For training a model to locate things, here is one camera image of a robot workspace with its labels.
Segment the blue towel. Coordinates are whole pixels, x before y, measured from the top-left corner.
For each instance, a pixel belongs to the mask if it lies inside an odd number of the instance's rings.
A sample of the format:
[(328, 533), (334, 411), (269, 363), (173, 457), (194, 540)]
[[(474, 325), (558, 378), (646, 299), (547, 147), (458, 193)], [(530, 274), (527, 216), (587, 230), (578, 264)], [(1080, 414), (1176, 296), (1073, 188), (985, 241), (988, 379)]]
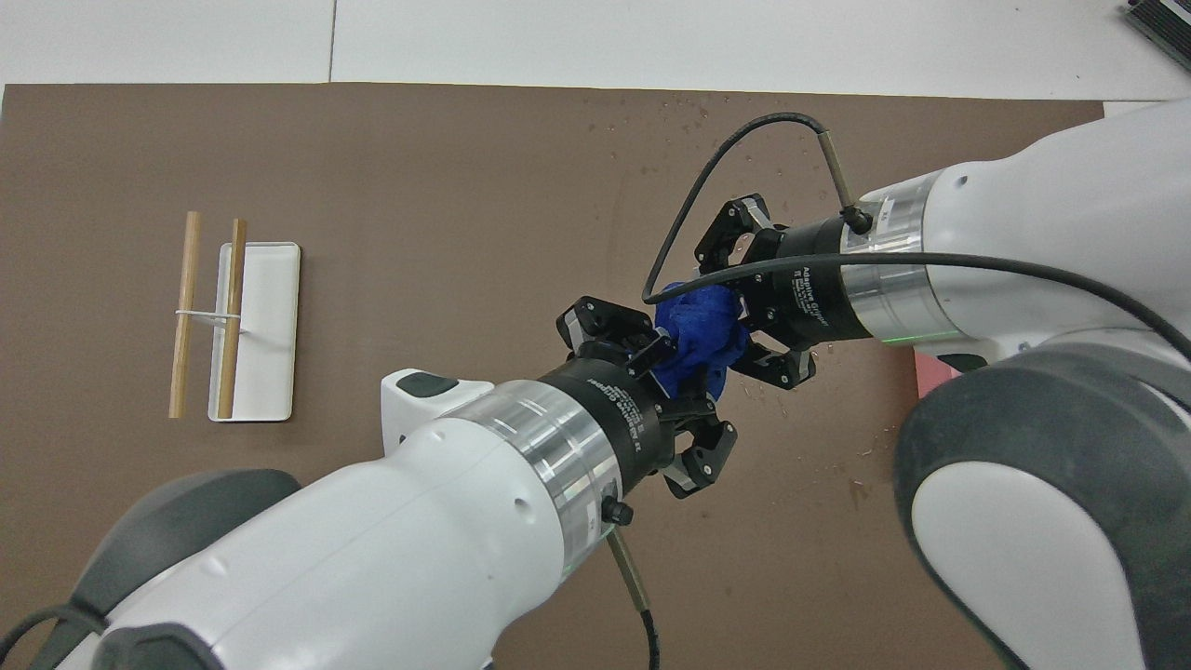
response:
[(676, 344), (676, 352), (651, 369), (668, 397), (694, 382), (703, 382), (711, 397), (721, 397), (728, 369), (750, 342), (741, 314), (738, 294), (722, 284), (703, 286), (656, 305), (655, 326)]

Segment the wooden rack rod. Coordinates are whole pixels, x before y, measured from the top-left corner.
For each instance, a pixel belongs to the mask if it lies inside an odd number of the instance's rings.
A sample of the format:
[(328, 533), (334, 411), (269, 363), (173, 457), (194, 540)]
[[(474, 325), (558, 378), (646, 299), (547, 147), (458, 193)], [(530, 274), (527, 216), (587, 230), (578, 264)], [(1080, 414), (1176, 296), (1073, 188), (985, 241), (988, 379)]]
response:
[(201, 213), (188, 211), (186, 221), (183, 221), (181, 278), (175, 309), (176, 327), (173, 342), (169, 397), (167, 397), (167, 418), (172, 420), (182, 419), (183, 411), (186, 411), (188, 369), (191, 369), (191, 317), (193, 317), (192, 309), (194, 309), (201, 226)]
[(227, 258), (227, 293), (225, 311), (227, 318), (222, 330), (220, 393), (217, 397), (217, 419), (233, 418), (235, 372), (237, 372), (242, 303), (244, 293), (244, 262), (249, 224), (243, 218), (233, 218), (233, 242)]

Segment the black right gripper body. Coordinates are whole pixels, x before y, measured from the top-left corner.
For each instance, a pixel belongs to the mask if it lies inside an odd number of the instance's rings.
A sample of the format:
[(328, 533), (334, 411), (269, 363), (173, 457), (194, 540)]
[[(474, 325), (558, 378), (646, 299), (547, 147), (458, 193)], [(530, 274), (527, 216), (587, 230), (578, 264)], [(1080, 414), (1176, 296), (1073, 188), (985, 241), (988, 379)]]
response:
[[(838, 253), (846, 225), (838, 218), (798, 228), (774, 226), (754, 236), (743, 262)], [(823, 342), (871, 339), (852, 309), (837, 267), (802, 267), (749, 275), (742, 296), (753, 326), (785, 346), (805, 351)]]

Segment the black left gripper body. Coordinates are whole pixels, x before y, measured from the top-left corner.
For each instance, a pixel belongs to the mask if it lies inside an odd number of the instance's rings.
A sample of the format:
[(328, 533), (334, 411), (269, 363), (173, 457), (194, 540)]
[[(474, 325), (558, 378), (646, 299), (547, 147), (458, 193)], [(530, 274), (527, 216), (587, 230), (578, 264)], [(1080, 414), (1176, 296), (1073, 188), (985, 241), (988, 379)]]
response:
[(626, 369), (570, 359), (540, 381), (576, 400), (599, 425), (621, 468), (622, 491), (632, 491), (674, 459), (673, 430), (663, 427), (657, 411), (661, 400)]

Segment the brown table mat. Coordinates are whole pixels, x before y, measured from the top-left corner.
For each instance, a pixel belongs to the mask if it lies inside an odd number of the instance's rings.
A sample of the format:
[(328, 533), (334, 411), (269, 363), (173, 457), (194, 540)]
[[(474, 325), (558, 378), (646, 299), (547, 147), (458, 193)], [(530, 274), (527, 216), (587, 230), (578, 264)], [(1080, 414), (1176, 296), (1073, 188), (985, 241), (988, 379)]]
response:
[[(816, 117), (863, 193), (1000, 158), (1099, 119), (1090, 101), (690, 90), (262, 84), (11, 86), (0, 118), (0, 635), (63, 602), (130, 505), (179, 476), (311, 482), (381, 453), (380, 381), (534, 378), (591, 294), (640, 308), (715, 148), (752, 118)], [(286, 422), (206, 417), (211, 330), (167, 419), (183, 217), (195, 305), (233, 218), (301, 246)], [(668, 670), (1003, 670), (925, 575), (890, 467), (913, 356), (816, 349), (793, 392), (730, 378), (740, 440), (685, 501), (631, 493), (624, 536)]]

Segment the pink plastic bin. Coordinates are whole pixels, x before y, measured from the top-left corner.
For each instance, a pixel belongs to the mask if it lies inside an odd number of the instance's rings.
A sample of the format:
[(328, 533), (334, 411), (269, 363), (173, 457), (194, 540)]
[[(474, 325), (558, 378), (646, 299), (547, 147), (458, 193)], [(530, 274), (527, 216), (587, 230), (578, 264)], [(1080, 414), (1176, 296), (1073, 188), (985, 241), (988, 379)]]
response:
[(927, 397), (937, 387), (944, 386), (953, 378), (961, 377), (960, 370), (939, 359), (934, 355), (925, 355), (917, 349), (913, 351), (915, 378), (918, 397)]

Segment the white rack base tray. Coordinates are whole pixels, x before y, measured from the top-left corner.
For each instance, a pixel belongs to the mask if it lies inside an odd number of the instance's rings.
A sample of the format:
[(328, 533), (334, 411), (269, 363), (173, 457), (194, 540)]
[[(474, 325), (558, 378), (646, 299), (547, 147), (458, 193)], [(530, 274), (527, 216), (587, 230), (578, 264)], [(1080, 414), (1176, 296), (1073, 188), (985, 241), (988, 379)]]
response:
[(301, 248), (247, 242), (233, 414), (218, 415), (224, 331), (214, 330), (207, 417), (212, 422), (283, 422), (292, 417)]

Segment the grey laptop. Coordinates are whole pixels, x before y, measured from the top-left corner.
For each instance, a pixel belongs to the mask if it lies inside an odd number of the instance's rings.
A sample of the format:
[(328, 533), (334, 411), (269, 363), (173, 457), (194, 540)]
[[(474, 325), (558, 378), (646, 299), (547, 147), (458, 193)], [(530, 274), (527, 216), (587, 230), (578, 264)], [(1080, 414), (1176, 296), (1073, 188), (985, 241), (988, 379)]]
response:
[(1124, 13), (1159, 46), (1191, 57), (1191, 0), (1128, 0)]

